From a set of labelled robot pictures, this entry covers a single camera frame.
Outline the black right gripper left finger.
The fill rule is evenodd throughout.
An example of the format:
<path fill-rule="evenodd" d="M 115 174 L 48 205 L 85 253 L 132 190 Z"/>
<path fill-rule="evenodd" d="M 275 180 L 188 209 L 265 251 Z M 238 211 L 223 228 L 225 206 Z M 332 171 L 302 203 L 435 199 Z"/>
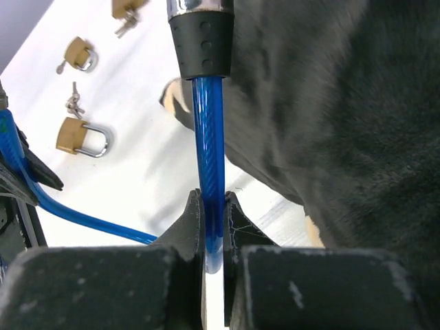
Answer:
<path fill-rule="evenodd" d="M 1 286 L 2 329 L 205 329 L 205 216 L 198 190 L 154 243 L 38 247 Z"/>

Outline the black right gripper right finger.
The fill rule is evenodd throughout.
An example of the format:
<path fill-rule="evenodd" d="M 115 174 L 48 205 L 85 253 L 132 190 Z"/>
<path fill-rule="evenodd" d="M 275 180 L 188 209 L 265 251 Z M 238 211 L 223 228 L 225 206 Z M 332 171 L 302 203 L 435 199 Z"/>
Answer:
<path fill-rule="evenodd" d="M 281 247 L 228 193 L 224 322 L 230 329 L 428 329 L 408 272 L 375 249 Z"/>

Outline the small brass padlock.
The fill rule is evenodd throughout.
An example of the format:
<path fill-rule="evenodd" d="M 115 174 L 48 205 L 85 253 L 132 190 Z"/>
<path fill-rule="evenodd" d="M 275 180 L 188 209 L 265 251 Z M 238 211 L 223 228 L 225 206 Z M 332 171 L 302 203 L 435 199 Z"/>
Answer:
<path fill-rule="evenodd" d="M 56 68 L 58 75 L 63 73 L 66 64 L 81 72 L 91 72 L 98 64 L 98 54 L 91 43 L 76 36 L 67 46 L 62 63 Z"/>

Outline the brass padlock with key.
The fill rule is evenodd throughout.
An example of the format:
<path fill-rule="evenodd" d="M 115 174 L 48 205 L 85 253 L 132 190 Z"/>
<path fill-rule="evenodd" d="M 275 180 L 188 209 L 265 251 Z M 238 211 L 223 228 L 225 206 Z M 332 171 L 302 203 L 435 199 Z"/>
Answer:
<path fill-rule="evenodd" d="M 139 22 L 138 10 L 148 3 L 147 0 L 112 0 L 111 13 L 116 20 L 122 21 L 122 26 L 115 31 L 121 39 L 129 30 L 136 27 Z"/>

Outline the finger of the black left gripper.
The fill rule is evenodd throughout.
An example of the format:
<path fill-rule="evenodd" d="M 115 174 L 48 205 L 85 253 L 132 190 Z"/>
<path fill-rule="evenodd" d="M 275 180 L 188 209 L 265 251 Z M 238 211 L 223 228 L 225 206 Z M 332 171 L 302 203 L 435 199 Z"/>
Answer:
<path fill-rule="evenodd" d="M 23 147 L 24 155 L 28 163 L 29 173 L 40 184 L 61 191 L 64 183 L 43 161 L 41 161 L 31 150 L 25 134 L 18 128 L 17 133 Z"/>
<path fill-rule="evenodd" d="M 32 206 L 38 205 L 38 199 L 30 187 L 4 163 L 1 163 L 1 196 L 14 197 Z"/>

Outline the large brass padlock with keys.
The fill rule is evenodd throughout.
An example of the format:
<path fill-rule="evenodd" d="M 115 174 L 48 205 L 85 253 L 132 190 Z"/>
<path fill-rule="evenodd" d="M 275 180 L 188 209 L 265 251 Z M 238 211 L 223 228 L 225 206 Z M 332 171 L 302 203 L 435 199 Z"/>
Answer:
<path fill-rule="evenodd" d="M 60 126 L 56 139 L 56 149 L 71 155 L 83 154 L 92 158 L 100 158 L 107 154 L 111 146 L 110 131 L 83 120 L 85 110 L 78 106 L 80 94 L 76 82 L 72 83 L 71 96 L 65 103 L 67 112 L 72 117 L 66 117 Z M 99 151 L 84 147 L 86 135 L 89 131 L 100 133 L 104 136 L 104 144 Z"/>

